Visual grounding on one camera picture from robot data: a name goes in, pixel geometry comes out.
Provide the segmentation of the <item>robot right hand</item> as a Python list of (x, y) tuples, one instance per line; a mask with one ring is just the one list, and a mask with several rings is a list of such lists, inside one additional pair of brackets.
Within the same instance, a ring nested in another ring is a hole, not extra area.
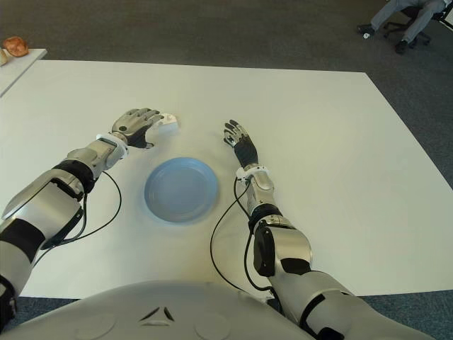
[(234, 151), (243, 168), (258, 164), (258, 153), (246, 130), (235, 120), (224, 124), (224, 142)]

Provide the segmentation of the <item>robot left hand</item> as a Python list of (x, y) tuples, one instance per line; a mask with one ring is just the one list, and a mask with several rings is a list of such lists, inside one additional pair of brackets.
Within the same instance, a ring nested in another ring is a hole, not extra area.
[(114, 122), (110, 133), (129, 147), (148, 149), (152, 147), (152, 143), (146, 141), (147, 130), (163, 118), (158, 110), (132, 109)]

